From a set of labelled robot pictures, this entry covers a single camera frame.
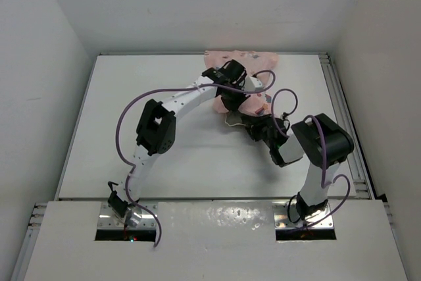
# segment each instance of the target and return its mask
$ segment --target black bracket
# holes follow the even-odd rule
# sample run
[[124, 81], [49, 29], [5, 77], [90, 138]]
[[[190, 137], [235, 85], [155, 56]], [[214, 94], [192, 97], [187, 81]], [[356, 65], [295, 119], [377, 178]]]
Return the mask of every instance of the black bracket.
[[300, 219], [305, 220], [306, 216], [311, 215], [318, 210], [324, 209], [327, 204], [328, 204], [328, 200], [326, 199], [317, 205], [307, 205], [307, 203], [305, 203], [304, 199], [301, 197], [300, 193], [298, 193], [297, 204], [295, 204], [295, 207], [300, 216]]
[[[226, 63], [226, 67], [210, 68], [202, 73], [202, 76], [210, 78], [215, 84], [226, 87], [241, 89], [247, 72], [243, 65], [232, 59]], [[238, 110], [239, 106], [247, 100], [249, 96], [241, 92], [234, 92], [223, 88], [218, 88], [216, 96], [221, 95], [222, 103], [229, 111]]]
[[[283, 167], [289, 164], [285, 163], [279, 154], [279, 148], [287, 141], [287, 138], [281, 135], [275, 127], [272, 115], [249, 116], [241, 114], [241, 120], [253, 141], [262, 140], [269, 147], [269, 154], [275, 165]], [[286, 134], [284, 120], [276, 118], [276, 122], [281, 131]]]
[[114, 210], [114, 212], [120, 217], [120, 218], [124, 218], [124, 215], [126, 215], [126, 211], [128, 208], [128, 203], [121, 200], [118, 195], [117, 195], [117, 191], [111, 189], [111, 194], [108, 198], [108, 205], [110, 206], [111, 209]]
[[144, 146], [149, 156], [167, 152], [176, 139], [174, 111], [165, 109], [162, 102], [149, 100], [143, 109], [136, 133], [137, 146]]
[[[324, 113], [316, 115], [316, 119], [322, 127], [326, 142], [327, 167], [336, 163], [342, 163], [347, 159], [348, 154], [354, 150], [352, 138]], [[291, 128], [310, 162], [314, 166], [322, 168], [322, 145], [320, 143], [320, 135], [313, 121], [301, 121], [293, 124]]]

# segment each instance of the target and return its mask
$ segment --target pink fabric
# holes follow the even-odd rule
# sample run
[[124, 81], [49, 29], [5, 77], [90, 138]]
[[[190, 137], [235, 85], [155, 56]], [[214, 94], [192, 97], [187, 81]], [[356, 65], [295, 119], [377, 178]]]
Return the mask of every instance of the pink fabric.
[[[269, 52], [205, 51], [206, 68], [220, 68], [230, 59], [235, 59], [241, 63], [245, 67], [248, 75], [251, 76], [260, 70], [274, 69], [278, 63], [279, 56], [276, 53]], [[265, 73], [258, 75], [258, 78], [266, 85], [270, 79], [270, 75]], [[238, 111], [251, 116], [267, 115], [270, 113], [271, 102], [272, 98], [266, 93], [254, 94], [240, 105]], [[215, 99], [213, 109], [218, 113], [228, 112], [220, 96]]]

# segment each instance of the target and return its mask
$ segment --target white wall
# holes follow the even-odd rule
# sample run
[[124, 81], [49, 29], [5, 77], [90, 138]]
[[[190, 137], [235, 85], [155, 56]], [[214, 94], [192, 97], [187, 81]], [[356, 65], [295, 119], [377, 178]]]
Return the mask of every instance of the white wall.
[[355, 0], [58, 0], [91, 53], [329, 51]]
[[411, 280], [421, 280], [421, 0], [359, 0], [337, 67]]
[[91, 61], [55, 0], [0, 0], [0, 280], [54, 197]]

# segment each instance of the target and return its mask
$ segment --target white platform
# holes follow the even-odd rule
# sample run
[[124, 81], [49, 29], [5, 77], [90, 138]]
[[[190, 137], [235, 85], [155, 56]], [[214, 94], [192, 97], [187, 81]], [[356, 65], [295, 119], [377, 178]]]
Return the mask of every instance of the white platform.
[[[107, 198], [107, 182], [125, 179], [130, 169], [118, 158], [114, 144], [123, 108], [151, 89], [186, 87], [204, 70], [202, 55], [98, 57], [59, 197]], [[299, 96], [292, 123], [318, 113], [335, 119], [318, 55], [280, 55], [274, 71], [278, 79], [270, 92], [292, 88]], [[152, 97], [160, 100], [167, 95]], [[127, 157], [134, 152], [135, 130], [145, 102], [133, 107], [122, 126], [120, 139]], [[155, 163], [142, 197], [272, 198], [291, 197], [301, 189], [309, 165], [306, 157], [285, 168], [277, 167], [263, 143], [251, 141], [241, 128], [226, 126], [224, 117], [211, 105], [212, 101], [201, 105], [178, 122], [176, 142]], [[292, 96], [280, 94], [275, 108], [278, 114], [290, 111]], [[351, 177], [347, 163], [339, 172]], [[338, 181], [329, 195], [341, 197], [345, 192], [346, 183]]]
[[311, 242], [276, 242], [269, 201], [159, 203], [156, 249], [95, 241], [100, 207], [50, 202], [25, 281], [406, 280], [381, 201], [346, 202], [337, 239]]

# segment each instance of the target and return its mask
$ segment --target metal mounting plate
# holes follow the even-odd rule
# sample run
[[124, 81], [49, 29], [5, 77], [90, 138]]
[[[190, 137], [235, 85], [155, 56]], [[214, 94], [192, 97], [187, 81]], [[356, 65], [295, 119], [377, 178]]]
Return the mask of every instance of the metal mounting plate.
[[[158, 202], [157, 201], [142, 201], [141, 205], [146, 207], [148, 210], [152, 211], [157, 215], [158, 211]], [[155, 219], [152, 215], [146, 211], [138, 209], [137, 214], [141, 216], [141, 222], [138, 227], [127, 227], [127, 231], [131, 230], [155, 230]], [[97, 230], [122, 230], [124, 228], [124, 222], [118, 218], [114, 211], [108, 206], [107, 202], [103, 202], [101, 206], [101, 212], [99, 213]]]
[[[288, 215], [287, 215], [288, 203], [289, 203], [289, 200], [274, 201], [272, 203], [276, 230], [292, 230], [294, 228], [298, 228], [303, 225], [302, 221], [300, 221], [297, 224], [294, 224], [288, 220]], [[299, 218], [297, 210], [295, 209], [295, 201], [291, 202], [291, 208], [290, 208], [289, 213], [292, 220]], [[316, 222], [317, 220], [324, 218], [329, 213], [330, 213], [330, 206], [328, 203], [328, 205], [323, 211], [318, 211], [315, 214], [307, 217], [306, 223], [311, 224], [313, 222]], [[332, 216], [328, 216], [322, 222], [310, 227], [309, 230], [334, 230], [334, 220]]]

